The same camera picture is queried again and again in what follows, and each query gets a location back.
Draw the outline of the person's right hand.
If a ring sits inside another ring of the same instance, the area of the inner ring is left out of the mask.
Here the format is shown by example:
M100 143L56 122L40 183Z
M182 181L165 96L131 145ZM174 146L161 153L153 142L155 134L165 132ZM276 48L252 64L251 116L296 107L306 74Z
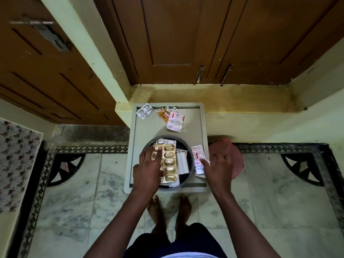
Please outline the person's right hand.
M231 180L233 160L230 155L209 154L209 160L213 165L210 171L204 171L212 193L221 198L231 193Z

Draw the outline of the person's left hand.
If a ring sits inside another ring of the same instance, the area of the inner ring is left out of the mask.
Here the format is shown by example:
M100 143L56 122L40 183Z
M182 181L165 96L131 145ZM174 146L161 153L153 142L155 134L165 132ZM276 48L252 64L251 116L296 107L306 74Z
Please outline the person's left hand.
M161 183L161 177L166 173L160 170L162 149L158 148L152 159L153 147L147 148L139 155L139 163L133 167L133 188L131 194L152 198Z

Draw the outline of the pink white blister strip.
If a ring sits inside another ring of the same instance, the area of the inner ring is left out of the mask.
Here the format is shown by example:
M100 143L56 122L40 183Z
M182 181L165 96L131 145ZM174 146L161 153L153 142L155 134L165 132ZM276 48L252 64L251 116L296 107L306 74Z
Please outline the pink white blister strip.
M204 173L204 166L200 159L204 159L209 165L210 161L206 159L204 148L202 145L197 145L194 147L191 147L193 159L194 159L194 166L195 166L195 176L205 178Z

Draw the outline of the gold blister pack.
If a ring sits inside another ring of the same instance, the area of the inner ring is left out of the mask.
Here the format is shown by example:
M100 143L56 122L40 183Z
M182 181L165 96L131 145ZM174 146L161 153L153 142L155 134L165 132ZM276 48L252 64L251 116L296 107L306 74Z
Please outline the gold blister pack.
M160 185L169 187L170 184L178 180L176 148L171 144L163 144L163 145L154 144L152 147L154 148L153 153L152 153L152 160L155 160L157 156L157 152L159 150L162 151L160 170L167 172L167 175L165 177L167 183L160 184Z

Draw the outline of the person's right forearm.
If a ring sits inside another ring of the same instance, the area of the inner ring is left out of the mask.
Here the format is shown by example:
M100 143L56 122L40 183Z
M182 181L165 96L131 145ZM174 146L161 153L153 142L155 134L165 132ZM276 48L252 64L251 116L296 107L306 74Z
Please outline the person's right forearm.
M281 258L226 190L212 190L225 219L237 258Z

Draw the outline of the person's left forearm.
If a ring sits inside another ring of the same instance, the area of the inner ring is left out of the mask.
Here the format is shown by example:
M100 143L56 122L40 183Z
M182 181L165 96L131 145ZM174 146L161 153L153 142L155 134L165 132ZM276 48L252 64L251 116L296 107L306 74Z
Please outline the person's left forearm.
M130 193L84 258L123 258L134 230L152 198Z

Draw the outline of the dark grey round container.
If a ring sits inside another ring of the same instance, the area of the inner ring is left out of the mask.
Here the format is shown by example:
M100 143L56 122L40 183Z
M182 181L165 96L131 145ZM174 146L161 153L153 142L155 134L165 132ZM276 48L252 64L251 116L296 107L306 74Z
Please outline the dark grey round container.
M189 174L182 174L182 175L178 175L178 180L172 184L170 184L169 187L167 186L161 186L159 185L159 191L163 191L163 192L171 192L171 191L177 191L180 188L184 187L188 180L190 179L190 177L192 176L192 172L194 170L194 163L192 160L192 157L190 155L191 153L191 148L190 146L187 144L187 142L176 136L176 135L160 135L158 137L155 137L153 139L151 139L143 148L143 151L145 151L147 148L152 147L154 145L154 143L159 139L159 138L166 138L166 139L171 139L171 140L176 140L176 149L181 149L181 150L186 150L187 151L187 162L188 162L188 167L190 170Z

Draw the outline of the white blue patterned strip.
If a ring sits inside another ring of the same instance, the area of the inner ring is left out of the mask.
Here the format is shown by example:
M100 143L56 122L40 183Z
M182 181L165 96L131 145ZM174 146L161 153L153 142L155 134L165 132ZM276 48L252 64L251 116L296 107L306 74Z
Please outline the white blue patterned strip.
M186 150L176 149L176 161L177 161L178 175L190 173L188 162L187 162Z

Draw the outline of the pink round lid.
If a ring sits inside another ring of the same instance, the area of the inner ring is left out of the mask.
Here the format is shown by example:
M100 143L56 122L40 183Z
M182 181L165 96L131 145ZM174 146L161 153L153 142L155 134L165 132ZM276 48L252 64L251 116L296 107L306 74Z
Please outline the pink round lid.
M221 153L222 155L230 155L233 160L233 171L232 171L232 179L235 179L244 168L243 156L230 139L223 138L219 141L215 141L209 145L209 154L218 154Z

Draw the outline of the crumpled silver foil blister pack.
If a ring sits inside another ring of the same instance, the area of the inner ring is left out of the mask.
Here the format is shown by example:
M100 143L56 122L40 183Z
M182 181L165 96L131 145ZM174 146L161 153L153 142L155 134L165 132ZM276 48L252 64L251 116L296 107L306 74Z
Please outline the crumpled silver foil blister pack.
M155 145L163 145L163 144L171 144L176 147L176 140L166 139L166 138L159 138L155 143Z

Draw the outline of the person's left foot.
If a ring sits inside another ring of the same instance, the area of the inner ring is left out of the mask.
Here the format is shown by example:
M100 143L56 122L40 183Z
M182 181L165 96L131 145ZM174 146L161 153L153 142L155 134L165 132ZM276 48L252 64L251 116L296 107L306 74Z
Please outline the person's left foot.
M155 195L149 202L147 207L148 214L155 224L152 230L152 234L160 237L168 238L167 236L167 223L164 215L163 208L160 203L160 199Z

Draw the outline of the person's foot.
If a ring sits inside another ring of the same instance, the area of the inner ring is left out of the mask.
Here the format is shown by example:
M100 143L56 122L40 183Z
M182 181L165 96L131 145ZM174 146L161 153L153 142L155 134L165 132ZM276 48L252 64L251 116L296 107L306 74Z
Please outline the person's foot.
M178 214L175 222L175 232L179 235L186 227L187 221L191 215L192 205L187 196L182 195L180 197Z
M152 230L152 234L160 237L168 238L167 236L167 223L164 215L163 208L160 203L160 199L155 195L149 202L147 207L148 214L155 224Z

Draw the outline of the person's right foot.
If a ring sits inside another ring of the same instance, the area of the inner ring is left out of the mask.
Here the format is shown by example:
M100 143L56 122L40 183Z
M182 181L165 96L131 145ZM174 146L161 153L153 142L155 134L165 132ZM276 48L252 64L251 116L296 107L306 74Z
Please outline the person's right foot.
M182 195L180 197L178 214L175 222L175 232L179 235L186 227L187 221L191 215L192 205L187 196Z

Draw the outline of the grey plastic stool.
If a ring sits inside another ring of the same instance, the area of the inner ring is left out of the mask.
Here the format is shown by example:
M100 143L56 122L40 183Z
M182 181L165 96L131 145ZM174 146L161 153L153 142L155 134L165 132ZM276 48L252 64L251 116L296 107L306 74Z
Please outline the grey plastic stool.
M124 192L129 194L132 190L133 166L138 164L139 155L144 146L153 138L160 135L176 135L184 139L190 147L202 145L206 159L209 159L209 147L207 131L205 125L204 104L200 102L172 102L172 103L149 103L153 112L144 120L136 115L144 103L134 104L130 122L130 137L127 154L127 165L124 183ZM181 133L170 131L166 128L166 123L156 113L158 109L165 107L178 108L185 115ZM203 193L209 191L205 178L195 176L195 169L187 184L177 191L171 193Z

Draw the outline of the red label white blister pack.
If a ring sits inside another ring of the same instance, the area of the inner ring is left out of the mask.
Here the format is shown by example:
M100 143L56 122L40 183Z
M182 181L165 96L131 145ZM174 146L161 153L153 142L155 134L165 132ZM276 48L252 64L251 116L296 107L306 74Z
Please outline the red label white blister pack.
M179 111L173 111L170 113L166 128L170 131L181 133L185 115Z

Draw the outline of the orange striped blister pack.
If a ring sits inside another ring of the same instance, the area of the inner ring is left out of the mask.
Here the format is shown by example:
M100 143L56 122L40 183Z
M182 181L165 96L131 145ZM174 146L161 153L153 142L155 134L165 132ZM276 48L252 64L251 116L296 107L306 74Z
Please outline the orange striped blister pack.
M166 124L168 123L170 112L166 108L158 109L157 114Z

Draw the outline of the dark blue shorts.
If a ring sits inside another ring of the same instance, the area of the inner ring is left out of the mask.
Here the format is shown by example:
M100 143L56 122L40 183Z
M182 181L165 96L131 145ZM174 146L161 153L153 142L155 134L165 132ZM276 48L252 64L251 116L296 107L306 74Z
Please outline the dark blue shorts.
M123 258L161 258L178 252L202 252L227 258L220 244L201 223L187 226L173 242L152 233L141 234L125 251Z

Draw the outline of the white shirt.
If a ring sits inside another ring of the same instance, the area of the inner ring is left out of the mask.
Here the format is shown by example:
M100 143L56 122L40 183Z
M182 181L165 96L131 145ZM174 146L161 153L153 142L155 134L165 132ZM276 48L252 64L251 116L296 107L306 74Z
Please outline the white shirt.
M216 256L202 252L178 252L161 258L218 258Z

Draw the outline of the metal door bolt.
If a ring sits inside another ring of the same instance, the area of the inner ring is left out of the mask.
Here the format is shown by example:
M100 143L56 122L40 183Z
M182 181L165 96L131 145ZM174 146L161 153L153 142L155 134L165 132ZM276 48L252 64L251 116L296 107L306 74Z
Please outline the metal door bolt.
M204 69L205 69L205 65L204 64L201 64L200 65L200 69L197 73L197 76L196 76L196 84L199 84L201 79L202 79L202 76L204 74Z
M224 83L226 78L227 78L227 75L228 73L233 69L233 65L232 64L228 64L228 66L226 67L226 70L221 78L221 83Z

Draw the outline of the brown wooden door leaf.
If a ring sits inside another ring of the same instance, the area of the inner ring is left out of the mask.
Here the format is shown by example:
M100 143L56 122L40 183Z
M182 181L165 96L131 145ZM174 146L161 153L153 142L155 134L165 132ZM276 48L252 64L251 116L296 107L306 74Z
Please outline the brown wooden door leaf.
M230 0L207 81L288 84L343 37L344 0Z
M136 84L196 83L204 16L213 0L93 0Z

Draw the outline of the floral patterned cloth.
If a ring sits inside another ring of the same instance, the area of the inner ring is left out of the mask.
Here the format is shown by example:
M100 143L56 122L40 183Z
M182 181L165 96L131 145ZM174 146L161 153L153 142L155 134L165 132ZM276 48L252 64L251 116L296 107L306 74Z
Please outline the floral patterned cloth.
M20 209L42 138L0 118L0 214Z

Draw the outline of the brown wooden door with latch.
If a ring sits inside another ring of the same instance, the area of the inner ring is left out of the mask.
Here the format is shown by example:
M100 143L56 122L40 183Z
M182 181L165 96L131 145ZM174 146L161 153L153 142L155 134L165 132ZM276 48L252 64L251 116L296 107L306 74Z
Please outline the brown wooden door with latch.
M118 125L116 102L64 30L58 51L23 16L55 21L41 0L0 0L0 98L56 124Z

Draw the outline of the metal door latch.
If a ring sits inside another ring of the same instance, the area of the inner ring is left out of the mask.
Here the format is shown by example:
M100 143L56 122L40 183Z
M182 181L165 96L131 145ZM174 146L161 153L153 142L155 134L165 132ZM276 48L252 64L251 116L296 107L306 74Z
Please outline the metal door latch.
M53 29L52 25L57 22L52 20L33 19L23 16L21 20L10 21L13 25L30 25L36 29L47 41L49 41L58 51L71 51L71 45L68 41L64 41Z

